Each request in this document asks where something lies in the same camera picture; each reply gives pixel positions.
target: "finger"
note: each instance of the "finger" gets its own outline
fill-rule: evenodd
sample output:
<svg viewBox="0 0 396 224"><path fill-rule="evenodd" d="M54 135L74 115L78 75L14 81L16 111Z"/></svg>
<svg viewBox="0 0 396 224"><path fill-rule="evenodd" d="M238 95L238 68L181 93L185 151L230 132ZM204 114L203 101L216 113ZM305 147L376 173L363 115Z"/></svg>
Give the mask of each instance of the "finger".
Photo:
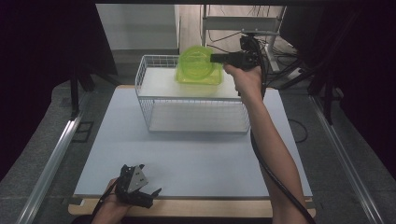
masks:
<svg viewBox="0 0 396 224"><path fill-rule="evenodd" d="M227 63L225 63L225 64L223 65L223 68L224 68L224 71L225 71L227 74L230 74L230 75L232 75L232 76L233 76L233 74L235 74L235 72L236 72L236 70L237 70L236 67L234 67L234 66L232 66L232 65L230 65L230 64L227 64Z"/></svg>
<svg viewBox="0 0 396 224"><path fill-rule="evenodd" d="M254 67L253 71L257 72L258 74L262 73L262 69L259 66Z"/></svg>
<svg viewBox="0 0 396 224"><path fill-rule="evenodd" d="M107 184L107 188L105 190L105 192L114 184L114 182L116 182L117 178L111 179L108 184Z"/></svg>

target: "cable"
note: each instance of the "cable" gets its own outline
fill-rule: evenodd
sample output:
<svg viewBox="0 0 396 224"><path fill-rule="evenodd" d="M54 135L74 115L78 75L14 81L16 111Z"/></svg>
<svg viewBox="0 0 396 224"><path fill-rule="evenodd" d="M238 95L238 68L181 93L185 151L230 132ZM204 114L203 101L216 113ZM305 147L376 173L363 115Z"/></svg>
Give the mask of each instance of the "cable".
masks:
<svg viewBox="0 0 396 224"><path fill-rule="evenodd" d="M289 198L291 203L296 206L296 208L301 212L301 214L305 217L306 221L310 224L316 224L315 220L311 217L305 207L290 193L290 191L283 185L283 183L274 175L268 165L265 163L262 158L259 147L257 146L256 139L254 138L253 131L250 130L250 141L253 147L253 151L256 154L257 159L259 160L260 165L264 169L264 171L268 174L268 176L274 181L274 183L278 186L278 188Z"/></svg>
<svg viewBox="0 0 396 224"><path fill-rule="evenodd" d="M224 16L225 16L225 12L222 10L222 5L220 5L220 10L222 11L222 13L223 13Z"/></svg>
<svg viewBox="0 0 396 224"><path fill-rule="evenodd" d="M215 43L215 42L218 42L218 41L220 41L220 40L230 38L231 36L239 35L239 34L241 34L241 33L242 33L242 32L238 32L238 33L235 33L235 34L232 34L232 35L224 36L224 37L222 37L222 38L220 38L220 39L217 39L217 40L212 40L212 37L210 37L210 32L209 32L209 38L210 38L210 40L212 41L212 43Z"/></svg>
<svg viewBox="0 0 396 224"><path fill-rule="evenodd" d="M260 40L258 40L258 43L259 43L259 48L260 48L260 44L262 44L262 47L260 48L260 52L262 52L262 50L265 48L265 44L262 42L262 41L260 41ZM264 80L264 82L266 83L267 82L267 80L268 80L268 74L269 74L269 60L268 60L268 57L265 55L265 57L264 56L261 56L262 57L262 63L264 63L264 58L267 60L267 66L266 66L266 68L265 68L265 79L263 79Z"/></svg>
<svg viewBox="0 0 396 224"><path fill-rule="evenodd" d="M218 47L213 46L213 45L206 45L206 46L207 46L207 47L214 48L214 49L219 49L219 50L221 50L221 51L223 51L223 52L226 52L226 53L234 53L234 52L227 51L227 50L225 50L225 49L218 48Z"/></svg>
<svg viewBox="0 0 396 224"><path fill-rule="evenodd" d="M257 15L256 17L259 17L259 13L260 13L260 9L262 8L262 6L259 6L259 10L257 11Z"/></svg>
<svg viewBox="0 0 396 224"><path fill-rule="evenodd" d="M295 59L294 61L293 61L293 63L290 63L290 64L285 64L285 63L282 63L279 59L280 58L296 58L294 55L279 55L279 56L277 56L276 57L276 61L278 62L278 63L280 63L280 64L282 64L282 65L285 65L285 66L290 66L290 65L292 65L294 62L295 62L295 60L297 60L297 59Z"/></svg>
<svg viewBox="0 0 396 224"><path fill-rule="evenodd" d="M114 181L114 183L106 190L106 192L102 195L102 197L100 197L98 203L96 204L95 208L93 209L91 222L95 218L95 216L98 213L99 209L102 207L102 204L105 201L105 198L107 198L108 195L112 194L111 190L114 189L114 187L117 185L118 182L119 182L119 180L116 179L116 181Z"/></svg>
<svg viewBox="0 0 396 224"><path fill-rule="evenodd" d="M268 6L268 8L267 8L267 17L268 17L268 15L270 14L270 7L271 7L271 6Z"/></svg>
<svg viewBox="0 0 396 224"><path fill-rule="evenodd" d="M265 95L265 90L266 90L266 85L265 85L265 80L267 77L267 74L265 74L265 64L263 61L262 57L262 51L260 50L260 44L257 39L255 39L253 36L251 36L252 44L256 51L259 54L259 60L260 60L260 68L262 69L262 78L264 82L262 83L262 99L264 99ZM262 158L259 148L257 146L256 139L254 138L253 131L250 129L250 142L253 147L253 151L256 154L257 159L259 160L260 165L264 169L264 171L268 174L268 176L274 181L274 183L278 186L278 188L285 194L286 197L289 198L291 203L294 204L294 206L301 212L301 214L305 217L306 221L310 224L315 224L315 220L311 217L311 215L308 213L308 211L305 209L305 207L290 193L290 191L283 185L283 183L274 175L274 173L271 171L271 169L268 167L268 165L265 163L265 160Z"/></svg>
<svg viewBox="0 0 396 224"><path fill-rule="evenodd" d="M295 120L295 119L288 119L288 121L292 121L295 122L297 124L299 124L301 127L303 127L304 131L305 131L305 135L304 138L301 140L294 140L295 143L302 143L303 141L305 141L308 138L308 130L306 129L305 125L303 125L300 121Z"/></svg>
<svg viewBox="0 0 396 224"><path fill-rule="evenodd" d="M259 41L259 43L262 45L261 50L263 50L264 47L265 47L265 44L266 44L265 41L262 40L262 39L258 39L258 41ZM279 55L279 56L288 56L288 57L296 57L296 56L293 55L293 54L289 54L289 53L282 52L282 51L278 50L278 49L275 48L275 47L273 48L273 50L274 50L274 52L276 53L275 55ZM266 55L264 56L264 58L266 59L266 61L267 61L267 63L268 63L268 65L267 65L267 67L266 67L266 70L265 70L265 74L271 75L271 76L276 76L275 78L272 78L271 80L270 80L269 78L265 79L265 82L268 82L268 81L269 81L269 82L267 83L267 86L269 86L269 84L270 84L272 81L274 81L275 79L279 79L279 78L283 77L284 75L286 75L286 74L289 72L289 70L290 70L290 69L288 69L289 66L295 67L295 66L292 65L292 64L288 64L288 65L283 64L283 65L286 66L286 68L284 68L284 70L282 70L280 73L270 74L270 73L269 73L269 62L268 62L269 60L268 60L268 58L267 58Z"/></svg>
<svg viewBox="0 0 396 224"><path fill-rule="evenodd" d="M254 11L254 8L256 8L256 6L253 6L253 7L251 8L251 10L247 13L247 15L249 15L250 12Z"/></svg>
<svg viewBox="0 0 396 224"><path fill-rule="evenodd" d="M301 60L296 60L292 65L290 65L290 66L288 66L287 68L285 68L284 70L282 70L281 73L279 73L279 74L277 74L277 75L275 74L276 77L273 78L273 79L268 83L268 86L270 86L270 84L271 84L272 82L274 82L274 81L276 81L276 80L279 80L279 79L281 79L282 77L284 77L284 76L286 76L286 75L289 75L290 72L291 72L293 69L295 69L297 66L299 66L301 63L302 63Z"/></svg>

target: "green plastic bowl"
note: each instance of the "green plastic bowl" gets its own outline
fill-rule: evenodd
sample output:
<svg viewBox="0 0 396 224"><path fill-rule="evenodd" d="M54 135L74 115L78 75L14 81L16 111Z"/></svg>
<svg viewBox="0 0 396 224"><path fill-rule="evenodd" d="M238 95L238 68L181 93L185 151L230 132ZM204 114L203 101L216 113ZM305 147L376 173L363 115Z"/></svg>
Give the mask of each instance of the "green plastic bowl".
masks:
<svg viewBox="0 0 396 224"><path fill-rule="evenodd" d="M218 85L221 83L221 66L210 62L213 50L193 46L178 58L176 80L180 83Z"/></svg>
<svg viewBox="0 0 396 224"><path fill-rule="evenodd" d="M185 77L192 79L204 79L214 69L210 62L212 49L201 46L193 46L185 50L179 58L179 65Z"/></svg>

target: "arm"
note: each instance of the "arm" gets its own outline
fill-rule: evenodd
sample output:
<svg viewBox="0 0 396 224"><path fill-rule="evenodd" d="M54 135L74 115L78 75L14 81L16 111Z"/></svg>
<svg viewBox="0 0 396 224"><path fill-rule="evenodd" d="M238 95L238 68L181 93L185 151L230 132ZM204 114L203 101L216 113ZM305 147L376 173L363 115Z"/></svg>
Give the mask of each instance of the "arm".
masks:
<svg viewBox="0 0 396 224"><path fill-rule="evenodd" d="M305 205L297 167L262 102L260 67L244 72L226 64L224 70L233 76L235 88L241 92L260 154L278 179ZM306 223L303 215L267 174L264 174L264 181L273 206L273 223Z"/></svg>
<svg viewBox="0 0 396 224"><path fill-rule="evenodd" d="M110 180L107 187L111 186L116 179ZM92 224L116 224L120 223L132 206L130 204L121 203L114 194L114 189L110 195L105 198L102 207L93 218Z"/></svg>

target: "wire basket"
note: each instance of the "wire basket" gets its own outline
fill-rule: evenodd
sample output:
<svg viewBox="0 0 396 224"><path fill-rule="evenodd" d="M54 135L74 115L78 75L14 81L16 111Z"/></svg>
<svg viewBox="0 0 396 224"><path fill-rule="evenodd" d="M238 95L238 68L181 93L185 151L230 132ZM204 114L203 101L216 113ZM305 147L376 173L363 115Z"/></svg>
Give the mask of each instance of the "wire basket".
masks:
<svg viewBox="0 0 396 224"><path fill-rule="evenodd" d="M177 55L142 58L135 90L148 130L246 133L250 127L248 113L234 86L229 94L225 83L219 88L176 83L177 60Z"/></svg>

